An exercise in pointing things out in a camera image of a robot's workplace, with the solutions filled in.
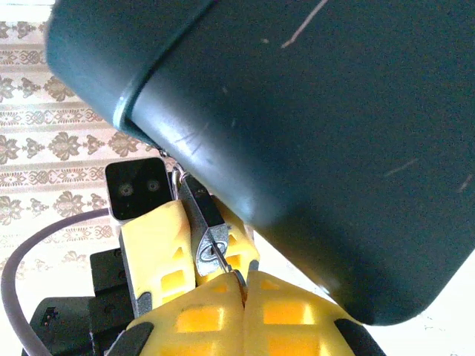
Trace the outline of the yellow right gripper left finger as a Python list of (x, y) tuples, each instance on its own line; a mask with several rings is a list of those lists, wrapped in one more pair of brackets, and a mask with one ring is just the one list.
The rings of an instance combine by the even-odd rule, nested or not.
[(109, 355), (243, 355), (243, 294), (233, 274), (134, 319)]

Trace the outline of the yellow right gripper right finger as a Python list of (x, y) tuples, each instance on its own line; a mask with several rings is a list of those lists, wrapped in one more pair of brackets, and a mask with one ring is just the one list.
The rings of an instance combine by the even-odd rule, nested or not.
[(245, 355), (383, 355), (368, 330), (337, 304), (251, 271), (244, 308)]

